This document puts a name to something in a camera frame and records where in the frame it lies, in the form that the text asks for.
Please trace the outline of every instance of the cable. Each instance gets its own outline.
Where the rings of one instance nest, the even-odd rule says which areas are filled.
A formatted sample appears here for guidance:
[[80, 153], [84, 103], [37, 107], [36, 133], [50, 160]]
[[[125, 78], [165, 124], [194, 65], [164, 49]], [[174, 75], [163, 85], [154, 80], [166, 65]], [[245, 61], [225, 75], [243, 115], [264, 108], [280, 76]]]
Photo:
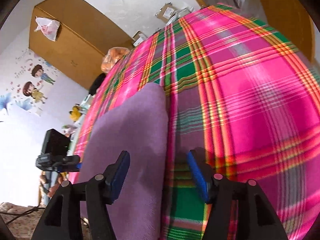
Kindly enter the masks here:
[[44, 209], [44, 208], [40, 208], [39, 206], [36, 206], [36, 207], [33, 207], [32, 209], [29, 209], [29, 210], [27, 210], [27, 211], [25, 211], [25, 212], [23, 212], [21, 214], [14, 214], [14, 213], [7, 213], [7, 212], [0, 212], [0, 214], [16, 216], [15, 218], [11, 219], [10, 221], [8, 221], [6, 223], [6, 226], [7, 226], [10, 223], [12, 223], [13, 221], [15, 221], [16, 219], [18, 219], [19, 217], [30, 215], [31, 213], [36, 212], [39, 209]]

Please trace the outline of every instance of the plaid fabric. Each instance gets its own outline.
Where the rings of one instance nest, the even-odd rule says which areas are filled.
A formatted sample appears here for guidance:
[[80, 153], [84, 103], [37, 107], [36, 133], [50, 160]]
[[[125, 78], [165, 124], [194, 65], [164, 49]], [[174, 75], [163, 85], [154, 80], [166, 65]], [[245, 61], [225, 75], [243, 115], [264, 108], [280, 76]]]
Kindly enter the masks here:
[[112, 69], [76, 154], [83, 155], [100, 116], [156, 82], [169, 115], [160, 238], [196, 240], [204, 233], [211, 207], [201, 202], [185, 164], [195, 149], [232, 180], [256, 179], [289, 239], [302, 239], [320, 210], [320, 89], [308, 64], [264, 22], [225, 5], [201, 9], [149, 37]]

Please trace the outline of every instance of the orange plastic bag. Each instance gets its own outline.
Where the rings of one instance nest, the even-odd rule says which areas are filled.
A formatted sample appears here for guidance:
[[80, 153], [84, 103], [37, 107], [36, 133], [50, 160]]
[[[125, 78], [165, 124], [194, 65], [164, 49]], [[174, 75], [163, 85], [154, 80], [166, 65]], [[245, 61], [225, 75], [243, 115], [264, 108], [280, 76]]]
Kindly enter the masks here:
[[103, 58], [101, 70], [108, 73], [111, 68], [125, 55], [130, 52], [127, 48], [114, 47], [108, 50], [107, 55]]

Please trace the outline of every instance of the blue gripper pad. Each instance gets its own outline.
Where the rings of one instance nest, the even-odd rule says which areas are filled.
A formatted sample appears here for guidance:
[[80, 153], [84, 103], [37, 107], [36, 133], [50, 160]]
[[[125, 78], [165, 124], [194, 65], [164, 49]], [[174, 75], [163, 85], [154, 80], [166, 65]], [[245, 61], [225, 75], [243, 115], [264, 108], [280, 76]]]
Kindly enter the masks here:
[[204, 202], [208, 203], [210, 201], [209, 197], [209, 188], [208, 188], [208, 183], [205, 180], [199, 165], [197, 164], [192, 151], [187, 153], [187, 161], [192, 173], [193, 180], [196, 184], [196, 187], [199, 191], [199, 194], [201, 198], [203, 199]]
[[110, 199], [112, 203], [118, 199], [120, 195], [129, 167], [130, 154], [127, 151], [122, 151], [117, 161], [109, 165], [103, 174], [106, 177], [106, 184], [111, 190]]

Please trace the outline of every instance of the package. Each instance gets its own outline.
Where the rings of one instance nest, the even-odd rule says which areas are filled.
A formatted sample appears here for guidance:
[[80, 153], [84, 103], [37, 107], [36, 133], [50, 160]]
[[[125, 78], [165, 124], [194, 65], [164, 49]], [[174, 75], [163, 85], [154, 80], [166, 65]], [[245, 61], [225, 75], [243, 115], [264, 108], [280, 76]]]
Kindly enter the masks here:
[[137, 31], [136, 34], [132, 38], [134, 41], [137, 41], [139, 38], [146, 40], [148, 37], [142, 31]]
[[145, 37], [140, 37], [136, 40], [136, 42], [133, 44], [135, 47], [137, 47], [140, 43], [142, 43], [143, 41], [145, 41], [146, 38]]
[[165, 4], [159, 13], [156, 14], [156, 17], [162, 20], [164, 23], [167, 23], [170, 18], [174, 15], [177, 9], [170, 3]]
[[60, 22], [48, 18], [36, 17], [36, 23], [38, 27], [35, 29], [35, 32], [41, 30], [44, 36], [50, 41], [56, 41]]
[[167, 22], [166, 26], [175, 22], [176, 20], [178, 20], [178, 16], [177, 15], [172, 16], [171, 19]]
[[184, 8], [182, 10], [179, 10], [176, 12], [176, 15], [178, 16], [178, 19], [185, 17], [187, 14], [191, 13], [191, 11], [188, 8]]
[[111, 68], [119, 61], [119, 59], [127, 55], [129, 52], [129, 49], [121, 47], [109, 49], [101, 64], [102, 72], [109, 73]]
[[[56, 41], [40, 31], [36, 17], [60, 22]], [[133, 39], [84, 0], [45, 0], [32, 13], [29, 48], [67, 77], [89, 89], [101, 74], [101, 59], [113, 47], [133, 49]]]

